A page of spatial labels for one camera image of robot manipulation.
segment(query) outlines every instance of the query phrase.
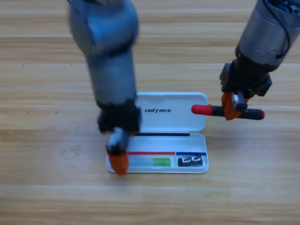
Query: gray robot arm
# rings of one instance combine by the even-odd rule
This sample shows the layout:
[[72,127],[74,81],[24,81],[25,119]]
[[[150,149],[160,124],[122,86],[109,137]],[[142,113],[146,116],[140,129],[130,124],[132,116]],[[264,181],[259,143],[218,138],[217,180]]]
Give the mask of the gray robot arm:
[[269,73],[279,68],[299,34],[300,0],[257,0],[236,59],[226,63],[220,75],[223,96],[230,93],[235,99],[234,110],[242,112],[245,99],[266,94],[272,85]]
[[69,24],[83,52],[97,105],[101,133],[122,130],[110,154],[126,151],[129,137],[138,132],[140,109],[135,105],[133,45],[138,17],[130,0],[72,0]]

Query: blue stripe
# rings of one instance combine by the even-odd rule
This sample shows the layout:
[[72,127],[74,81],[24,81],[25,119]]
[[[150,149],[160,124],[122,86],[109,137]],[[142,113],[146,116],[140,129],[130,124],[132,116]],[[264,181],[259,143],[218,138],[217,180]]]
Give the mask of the blue stripe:
[[177,156],[206,156],[205,152],[177,152]]

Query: red marker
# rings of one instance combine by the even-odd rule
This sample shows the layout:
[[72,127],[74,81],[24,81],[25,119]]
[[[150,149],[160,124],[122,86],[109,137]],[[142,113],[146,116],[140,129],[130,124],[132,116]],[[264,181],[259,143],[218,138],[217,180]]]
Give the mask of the red marker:
[[[206,116],[225,117],[223,107],[215,105],[193,105],[192,113]],[[263,120],[264,111],[260,109],[246,109],[239,118],[248,120]]]

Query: unitree logo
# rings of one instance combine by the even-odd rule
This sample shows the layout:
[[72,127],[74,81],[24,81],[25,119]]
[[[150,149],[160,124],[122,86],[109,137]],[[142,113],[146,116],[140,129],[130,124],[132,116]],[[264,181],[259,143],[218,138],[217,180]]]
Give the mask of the unitree logo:
[[172,109],[145,109],[146,113],[170,113]]

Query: open white case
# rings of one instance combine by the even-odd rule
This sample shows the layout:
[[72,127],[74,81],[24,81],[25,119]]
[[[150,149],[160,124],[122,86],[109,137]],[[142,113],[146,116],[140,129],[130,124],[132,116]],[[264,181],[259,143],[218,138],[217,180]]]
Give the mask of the open white case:
[[[139,92],[140,134],[129,141],[129,173],[204,173],[209,168],[205,137],[206,116],[193,114],[193,105],[207,105],[197,92]],[[179,166],[184,158],[185,166]],[[111,168],[106,157],[106,168]]]

